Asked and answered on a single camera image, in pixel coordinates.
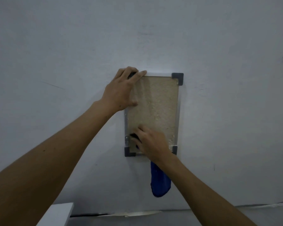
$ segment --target hand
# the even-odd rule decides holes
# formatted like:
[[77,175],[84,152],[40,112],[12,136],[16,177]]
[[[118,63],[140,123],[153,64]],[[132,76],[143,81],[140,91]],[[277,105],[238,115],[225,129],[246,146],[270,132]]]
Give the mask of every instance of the hand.
[[[131,72],[136,72],[128,79]],[[130,92],[133,85],[145,74],[134,67],[122,68],[117,71],[114,79],[106,86],[101,101],[105,102],[114,112],[124,110],[128,106],[137,106],[136,101],[130,100]]]
[[141,152],[155,164],[163,163],[173,156],[163,133],[155,132],[142,124],[134,130],[134,133],[139,137],[140,141],[136,138],[131,139]]

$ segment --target gray corner protector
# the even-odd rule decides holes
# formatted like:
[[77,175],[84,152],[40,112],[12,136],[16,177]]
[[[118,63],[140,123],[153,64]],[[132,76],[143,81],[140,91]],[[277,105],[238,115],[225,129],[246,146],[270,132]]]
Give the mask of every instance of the gray corner protector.
[[125,157],[134,157],[136,156],[135,152],[130,152],[130,147],[125,147]]
[[178,85],[179,86],[183,85],[183,73],[172,73],[172,78],[178,79]]
[[172,147],[172,153],[173,153],[174,155],[177,155],[177,145],[175,145],[175,146]]

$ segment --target beige textured panel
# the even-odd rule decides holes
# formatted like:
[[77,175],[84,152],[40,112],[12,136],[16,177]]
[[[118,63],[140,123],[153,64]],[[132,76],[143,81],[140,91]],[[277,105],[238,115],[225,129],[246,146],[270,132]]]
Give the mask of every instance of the beige textured panel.
[[[171,77],[145,76],[134,86],[131,98],[139,105],[128,110],[128,133],[139,124],[161,131],[172,148],[178,97],[178,80]],[[130,152],[138,152],[130,141]]]

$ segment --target person's left hand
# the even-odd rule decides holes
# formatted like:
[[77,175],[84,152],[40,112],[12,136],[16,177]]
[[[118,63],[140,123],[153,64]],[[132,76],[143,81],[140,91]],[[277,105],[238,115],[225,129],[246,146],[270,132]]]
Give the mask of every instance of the person's left hand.
[[[128,79],[131,72],[136,74]],[[133,85],[146,73],[146,70],[139,72],[135,67],[119,69],[114,79],[106,86],[101,101],[109,105],[114,112],[124,110],[128,106],[137,106],[137,102],[130,99],[130,92]]]

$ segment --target blue cloth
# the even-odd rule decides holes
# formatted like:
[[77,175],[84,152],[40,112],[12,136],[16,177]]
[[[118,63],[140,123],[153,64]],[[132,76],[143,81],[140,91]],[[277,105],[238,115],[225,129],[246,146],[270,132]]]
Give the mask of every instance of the blue cloth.
[[153,162],[151,162],[151,189],[155,197],[162,197],[171,188],[171,179]]

